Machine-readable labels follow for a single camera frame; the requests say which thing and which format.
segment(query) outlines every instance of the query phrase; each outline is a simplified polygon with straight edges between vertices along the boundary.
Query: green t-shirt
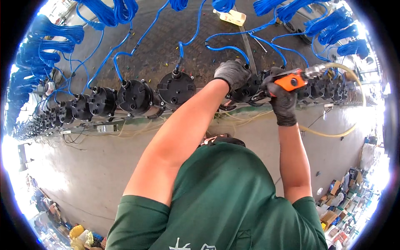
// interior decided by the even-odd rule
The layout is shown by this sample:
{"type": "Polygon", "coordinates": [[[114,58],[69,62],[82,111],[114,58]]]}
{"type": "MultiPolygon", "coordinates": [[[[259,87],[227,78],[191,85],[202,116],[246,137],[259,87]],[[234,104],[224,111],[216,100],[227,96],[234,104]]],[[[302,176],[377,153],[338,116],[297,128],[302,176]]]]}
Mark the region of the green t-shirt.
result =
{"type": "Polygon", "coordinates": [[[106,250],[327,249],[312,197],[275,196],[262,161],[245,147],[202,146],[182,165],[171,207],[123,196],[106,250]]]}

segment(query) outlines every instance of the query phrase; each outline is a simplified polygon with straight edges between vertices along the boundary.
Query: plastic bottle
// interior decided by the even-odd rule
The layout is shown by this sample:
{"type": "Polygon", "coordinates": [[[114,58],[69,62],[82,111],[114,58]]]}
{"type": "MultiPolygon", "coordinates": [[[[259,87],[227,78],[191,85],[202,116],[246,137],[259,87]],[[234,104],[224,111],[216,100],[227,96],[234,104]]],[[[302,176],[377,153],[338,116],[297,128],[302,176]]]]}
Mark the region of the plastic bottle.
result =
{"type": "Polygon", "coordinates": [[[223,13],[214,9],[212,12],[217,13],[221,20],[236,24],[237,26],[243,26],[244,21],[246,20],[245,14],[235,10],[230,10],[228,13],[223,13]]]}

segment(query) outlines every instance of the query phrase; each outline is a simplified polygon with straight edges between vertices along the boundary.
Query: yellow hose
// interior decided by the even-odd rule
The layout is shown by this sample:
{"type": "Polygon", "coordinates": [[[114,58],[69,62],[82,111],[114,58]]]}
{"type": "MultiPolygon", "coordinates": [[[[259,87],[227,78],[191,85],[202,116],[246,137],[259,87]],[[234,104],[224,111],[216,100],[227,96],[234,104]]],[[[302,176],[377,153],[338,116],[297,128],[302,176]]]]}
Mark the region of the yellow hose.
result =
{"type": "MultiPolygon", "coordinates": [[[[349,72],[349,73],[356,79],[357,84],[358,84],[358,85],[360,86],[360,88],[361,88],[362,106],[365,107],[365,106],[366,106],[365,94],[364,94],[364,92],[362,91],[361,82],[360,82],[360,80],[358,79],[358,77],[356,76],[356,74],[354,74],[354,72],[353,72],[351,69],[349,69],[348,67],[346,67],[346,66],[344,66],[344,65],[342,65],[342,64],[339,64],[339,63],[330,62],[330,63],[325,64],[325,66],[326,66],[326,68],[332,68],[332,67],[341,68],[341,69],[343,69],[343,70],[349,72]]],[[[304,130],[304,131],[307,131],[307,132],[310,132],[310,133],[313,133],[313,134],[316,134],[316,135],[319,135],[319,136],[325,136],[325,137],[342,137],[342,136],[346,136],[346,135],[350,134],[354,129],[356,129],[356,125],[357,125],[357,123],[355,123],[355,124],[354,124],[351,128],[349,128],[346,132],[341,133],[341,134],[324,134],[324,133],[317,132],[317,131],[314,131],[314,130],[312,130],[312,129],[309,129],[309,128],[307,128],[307,127],[304,127],[304,126],[302,126],[302,125],[299,125],[299,128],[301,128],[301,129],[304,130]]]]}

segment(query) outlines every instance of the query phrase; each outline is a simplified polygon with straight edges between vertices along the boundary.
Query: hose connector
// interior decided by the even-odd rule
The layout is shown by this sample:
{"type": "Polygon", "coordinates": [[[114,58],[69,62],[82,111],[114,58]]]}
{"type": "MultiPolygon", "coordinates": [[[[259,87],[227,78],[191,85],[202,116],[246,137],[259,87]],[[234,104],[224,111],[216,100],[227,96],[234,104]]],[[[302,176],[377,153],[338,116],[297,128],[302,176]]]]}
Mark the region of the hose connector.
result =
{"type": "Polygon", "coordinates": [[[327,67],[324,64],[317,64],[306,68],[304,74],[307,78],[313,79],[314,77],[321,76],[326,71],[327,67]]]}

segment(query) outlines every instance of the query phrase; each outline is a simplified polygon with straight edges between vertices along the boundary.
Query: worker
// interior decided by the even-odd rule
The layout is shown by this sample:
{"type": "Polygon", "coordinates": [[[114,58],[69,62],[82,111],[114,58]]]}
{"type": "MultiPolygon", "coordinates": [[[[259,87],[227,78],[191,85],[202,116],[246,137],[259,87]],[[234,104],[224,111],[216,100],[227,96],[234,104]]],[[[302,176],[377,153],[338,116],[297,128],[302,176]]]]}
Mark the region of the worker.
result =
{"type": "Polygon", "coordinates": [[[276,96],[270,103],[284,198],[276,197],[267,168],[243,145],[216,141],[197,149],[226,94],[250,77],[240,60],[222,63],[214,80],[166,120],[126,186],[106,250],[327,249],[294,92],[271,77],[262,83],[276,96]]]}

